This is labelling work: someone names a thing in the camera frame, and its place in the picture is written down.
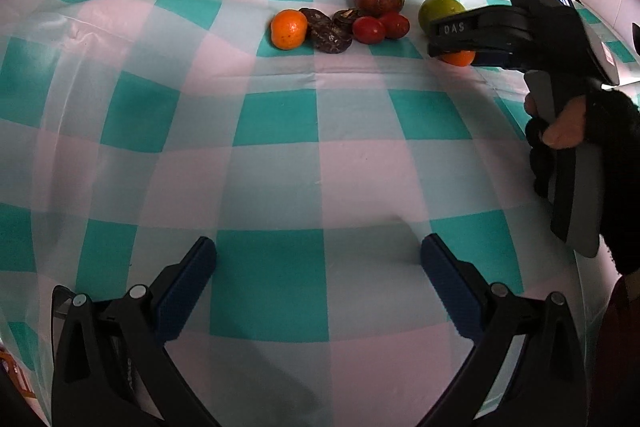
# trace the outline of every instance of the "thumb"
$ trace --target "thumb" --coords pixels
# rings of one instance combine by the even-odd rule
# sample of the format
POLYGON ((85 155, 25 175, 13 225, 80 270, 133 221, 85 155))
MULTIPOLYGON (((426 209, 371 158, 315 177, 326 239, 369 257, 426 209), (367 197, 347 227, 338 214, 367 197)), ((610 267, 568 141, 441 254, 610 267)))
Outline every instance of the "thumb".
POLYGON ((584 141, 586 97, 578 96, 567 105, 542 135, 542 141, 551 149, 570 149, 584 141))

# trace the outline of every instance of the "table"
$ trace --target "table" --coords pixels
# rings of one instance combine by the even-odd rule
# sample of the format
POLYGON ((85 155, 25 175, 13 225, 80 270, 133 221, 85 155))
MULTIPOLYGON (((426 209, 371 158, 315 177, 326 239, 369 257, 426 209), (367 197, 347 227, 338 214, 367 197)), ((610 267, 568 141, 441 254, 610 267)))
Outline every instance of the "table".
POLYGON ((422 1, 401 41, 324 55, 273 48, 269 20, 350 0, 0 0, 0 336, 46 410, 53 286, 121 296, 199 235, 218 268, 167 349, 225 427, 414 425, 470 349, 419 266, 430 232, 564 292, 584 336, 522 76, 427 58, 422 1))

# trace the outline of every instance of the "finger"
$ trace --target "finger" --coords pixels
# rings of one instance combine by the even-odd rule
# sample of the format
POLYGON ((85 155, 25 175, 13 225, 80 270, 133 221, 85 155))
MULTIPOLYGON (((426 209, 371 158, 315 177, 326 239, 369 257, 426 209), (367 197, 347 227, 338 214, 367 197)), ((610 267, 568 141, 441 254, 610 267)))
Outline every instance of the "finger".
POLYGON ((551 149, 569 149, 584 141, 586 98, 572 98, 558 119, 543 133, 542 141, 551 149))
POLYGON ((529 116, 538 116, 536 101, 533 100, 533 95, 531 93, 527 93, 527 96, 524 97, 524 111, 529 116))

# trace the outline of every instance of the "screw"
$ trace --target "screw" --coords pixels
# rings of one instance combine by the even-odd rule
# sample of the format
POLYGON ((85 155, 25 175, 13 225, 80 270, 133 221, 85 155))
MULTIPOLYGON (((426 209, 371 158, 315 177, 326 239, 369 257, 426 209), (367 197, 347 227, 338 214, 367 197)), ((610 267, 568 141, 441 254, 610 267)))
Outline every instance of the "screw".
POLYGON ((501 282, 495 282, 491 285, 491 293, 497 297, 506 297, 509 294, 509 289, 501 282))
POLYGON ((566 299, 564 298, 564 295, 562 295, 560 292, 553 292, 551 294, 551 302, 553 302, 553 304, 556 304, 558 306, 562 306, 566 302, 566 299))
POLYGON ((143 284, 136 284, 129 290, 129 296, 132 299, 140 299, 146 295, 146 286, 143 284))
POLYGON ((81 293, 80 295, 76 295, 73 300, 74 306, 78 306, 78 307, 82 306, 85 302, 86 302, 86 295, 83 293, 81 293))

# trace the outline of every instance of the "tomato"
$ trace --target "tomato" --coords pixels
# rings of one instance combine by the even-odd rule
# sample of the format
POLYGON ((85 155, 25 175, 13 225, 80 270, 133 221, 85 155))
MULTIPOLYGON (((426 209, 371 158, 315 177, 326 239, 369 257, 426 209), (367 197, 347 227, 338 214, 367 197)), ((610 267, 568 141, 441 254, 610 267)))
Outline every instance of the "tomato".
POLYGON ((397 12, 388 12, 378 17, 385 27, 387 39, 400 39, 409 32, 409 19, 397 12))
POLYGON ((385 39, 385 26, 375 17, 360 17, 353 23, 353 36, 362 44, 379 44, 385 39))

